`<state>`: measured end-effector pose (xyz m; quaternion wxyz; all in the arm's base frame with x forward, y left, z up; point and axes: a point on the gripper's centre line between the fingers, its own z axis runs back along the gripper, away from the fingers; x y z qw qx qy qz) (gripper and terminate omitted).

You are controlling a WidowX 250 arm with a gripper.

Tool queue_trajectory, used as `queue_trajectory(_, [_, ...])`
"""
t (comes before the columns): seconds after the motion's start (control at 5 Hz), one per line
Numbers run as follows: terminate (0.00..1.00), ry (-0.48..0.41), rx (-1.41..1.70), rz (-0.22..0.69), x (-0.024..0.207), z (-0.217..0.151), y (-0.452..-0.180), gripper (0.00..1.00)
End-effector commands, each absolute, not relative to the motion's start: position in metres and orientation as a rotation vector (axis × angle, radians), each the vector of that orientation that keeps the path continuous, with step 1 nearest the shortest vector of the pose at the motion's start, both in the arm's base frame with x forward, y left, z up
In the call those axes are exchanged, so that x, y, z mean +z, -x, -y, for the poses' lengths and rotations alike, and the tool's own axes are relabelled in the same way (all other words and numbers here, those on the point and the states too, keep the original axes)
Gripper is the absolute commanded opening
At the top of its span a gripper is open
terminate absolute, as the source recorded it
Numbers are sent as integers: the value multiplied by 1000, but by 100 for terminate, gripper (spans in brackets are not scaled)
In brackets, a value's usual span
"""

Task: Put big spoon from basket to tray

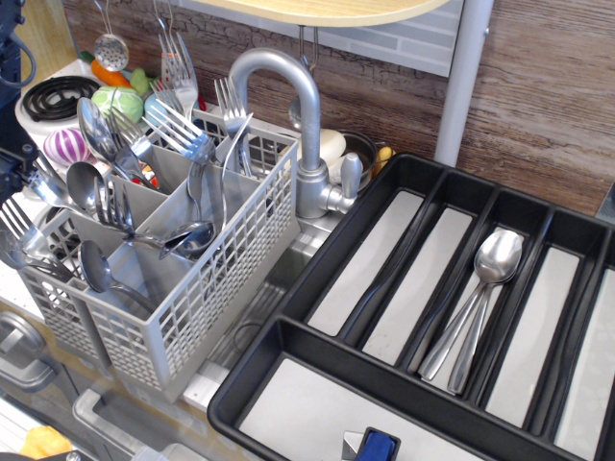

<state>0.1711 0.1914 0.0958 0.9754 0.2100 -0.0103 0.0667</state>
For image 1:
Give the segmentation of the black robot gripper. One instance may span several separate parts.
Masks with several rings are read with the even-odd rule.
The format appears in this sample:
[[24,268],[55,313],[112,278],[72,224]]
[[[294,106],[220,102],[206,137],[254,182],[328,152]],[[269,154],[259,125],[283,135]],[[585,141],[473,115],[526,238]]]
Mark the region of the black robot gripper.
[[1,204],[21,192],[34,174],[38,148],[16,119],[14,108],[1,108]]

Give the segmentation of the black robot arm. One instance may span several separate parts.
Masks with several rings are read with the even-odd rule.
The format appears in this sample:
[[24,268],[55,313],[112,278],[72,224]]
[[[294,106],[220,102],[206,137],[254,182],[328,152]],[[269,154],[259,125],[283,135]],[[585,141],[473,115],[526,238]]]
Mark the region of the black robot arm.
[[24,1],[1,2],[1,204],[21,192],[35,172],[38,149],[17,120],[21,90],[36,75],[32,52],[16,34]]

